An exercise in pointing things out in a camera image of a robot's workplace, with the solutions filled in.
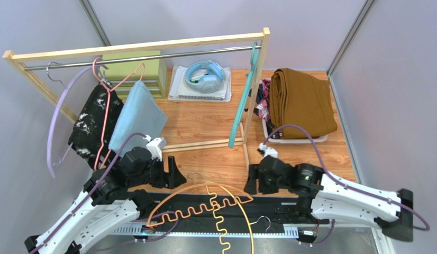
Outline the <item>orange clothes hanger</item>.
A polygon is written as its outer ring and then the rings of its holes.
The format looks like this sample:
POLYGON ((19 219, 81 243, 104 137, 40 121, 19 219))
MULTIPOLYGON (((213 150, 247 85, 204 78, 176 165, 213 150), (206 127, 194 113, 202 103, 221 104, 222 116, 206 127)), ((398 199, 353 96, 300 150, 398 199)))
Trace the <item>orange clothes hanger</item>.
POLYGON ((194 206, 190 206, 186 209, 186 213, 184 213, 182 210, 175 210, 174 211, 174 217, 171 218, 170 215, 167 214, 163 214, 158 213, 158 215, 160 215, 162 217, 162 222, 158 222, 158 223, 154 223, 152 224, 152 220, 156 218, 156 212, 159 211, 163 205, 165 205, 166 203, 169 202, 169 200, 173 199, 174 197, 176 197, 178 194, 181 194, 184 191, 190 190, 190 189, 195 189, 195 188, 199 188, 199 187, 219 187, 222 190, 224 190, 225 192, 228 192, 228 195, 230 198, 232 198, 234 200, 233 203, 230 202, 230 200, 228 198, 225 198, 224 201, 224 205, 219 204, 218 205, 218 209, 220 210, 221 208, 228 206, 235 206, 235 205, 242 205, 242 204, 246 204, 246 203, 250 203, 252 201, 254 201, 254 198, 244 192, 241 189, 238 189, 237 187, 233 187, 231 185, 227 185, 227 184, 221 184, 221 183, 215 183, 215 182, 211 182, 211 181, 206 181, 204 183, 199 183, 199 184, 193 184, 191 186, 187 186, 185 188, 182 188, 181 190, 177 190, 176 192, 171 193, 170 195, 168 195, 166 198, 164 198, 162 201, 160 201, 156 207, 150 212, 150 214, 148 215, 148 218, 146 219, 146 223, 145 226, 148 228, 152 228, 155 226, 159 226, 164 224, 166 221, 169 222, 175 222, 178 221, 179 219, 186 219, 189 218, 193 215, 199 215, 202 214, 206 211, 212 211, 214 210, 214 205, 210 205, 208 206, 205 203, 201 203, 199 204, 198 207, 194 207, 194 206))

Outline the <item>yellow clothes hanger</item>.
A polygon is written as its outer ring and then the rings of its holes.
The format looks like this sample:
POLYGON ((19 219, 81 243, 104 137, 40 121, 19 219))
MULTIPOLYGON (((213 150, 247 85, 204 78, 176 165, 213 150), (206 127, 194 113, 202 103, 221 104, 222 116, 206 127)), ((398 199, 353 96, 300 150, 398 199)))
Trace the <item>yellow clothes hanger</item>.
POLYGON ((236 196, 224 185, 213 182, 206 182, 206 191, 212 197, 209 203, 215 222, 216 230, 220 234, 219 241, 223 246, 222 253, 228 253, 231 249, 231 243, 225 240, 225 237, 247 236, 250 241, 250 253, 255 253, 254 234, 250 223, 249 216, 243 207, 244 204, 252 202, 252 197, 241 199, 236 196))

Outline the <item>pink camouflage trousers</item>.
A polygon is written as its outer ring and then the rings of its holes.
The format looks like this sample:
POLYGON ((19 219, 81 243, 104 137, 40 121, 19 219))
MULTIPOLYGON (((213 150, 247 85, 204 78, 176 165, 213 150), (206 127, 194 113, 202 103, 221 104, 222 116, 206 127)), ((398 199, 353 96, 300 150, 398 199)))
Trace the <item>pink camouflage trousers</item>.
POLYGON ((254 108, 254 113, 265 120, 268 131, 272 132, 274 125, 271 122, 270 115, 270 85, 271 80, 268 78, 260 81, 256 98, 257 105, 254 108))

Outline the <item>brown trousers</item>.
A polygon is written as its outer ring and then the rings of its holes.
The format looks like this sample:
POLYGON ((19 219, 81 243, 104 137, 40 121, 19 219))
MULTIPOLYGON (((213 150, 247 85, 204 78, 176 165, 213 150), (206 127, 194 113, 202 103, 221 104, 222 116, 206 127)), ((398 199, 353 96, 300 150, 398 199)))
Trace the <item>brown trousers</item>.
POLYGON ((271 77, 269 103, 274 128, 298 125, 314 138, 338 129, 328 80, 289 68, 277 69, 271 77))

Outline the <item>teal clothes hanger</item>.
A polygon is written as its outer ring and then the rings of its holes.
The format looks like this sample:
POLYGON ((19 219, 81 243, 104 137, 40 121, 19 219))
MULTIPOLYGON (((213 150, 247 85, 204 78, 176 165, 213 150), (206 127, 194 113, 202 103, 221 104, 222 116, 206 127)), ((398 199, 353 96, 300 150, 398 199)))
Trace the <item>teal clothes hanger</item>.
POLYGON ((233 148, 235 145, 236 135, 237 135, 237 131, 239 128, 239 124, 241 122, 241 118, 242 118, 242 115, 244 112, 244 107, 247 103, 248 93, 249 93, 249 90, 250 90, 252 82, 253 82, 254 73, 256 72, 258 57, 259 57, 258 43, 255 42, 253 44, 252 50, 251 50, 250 71, 246 75, 247 80, 246 80, 245 86, 243 88, 241 98, 239 100, 238 108, 237 108, 237 111, 235 114, 235 118, 234 118, 234 121, 232 124, 231 132, 230 132, 230 136, 229 136, 229 140, 228 140, 228 144, 227 144, 227 146, 229 148, 233 148))

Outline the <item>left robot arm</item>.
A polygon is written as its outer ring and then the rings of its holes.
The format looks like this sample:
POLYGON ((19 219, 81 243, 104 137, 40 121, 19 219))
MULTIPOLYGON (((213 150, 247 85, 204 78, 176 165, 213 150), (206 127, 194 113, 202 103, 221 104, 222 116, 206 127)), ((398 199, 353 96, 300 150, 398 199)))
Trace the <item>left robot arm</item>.
POLYGON ((97 170, 84 184, 68 211, 45 233, 24 241, 28 253, 86 253, 99 240, 133 220, 149 215, 156 203, 144 190, 150 185, 175 189, 187 179, 175 158, 164 161, 147 148, 135 147, 116 161, 109 171, 97 170))

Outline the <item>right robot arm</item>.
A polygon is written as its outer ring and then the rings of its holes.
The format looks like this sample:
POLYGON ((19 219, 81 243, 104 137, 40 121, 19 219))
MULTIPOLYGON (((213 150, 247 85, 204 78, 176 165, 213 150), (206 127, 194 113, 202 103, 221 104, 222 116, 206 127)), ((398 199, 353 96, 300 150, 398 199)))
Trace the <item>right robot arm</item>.
POLYGON ((244 191, 267 195, 286 189, 298 196, 296 213, 317 220, 347 221, 380 229, 392 239, 412 242, 414 194, 378 190, 326 174, 312 164, 290 165, 272 156, 249 165, 244 191))

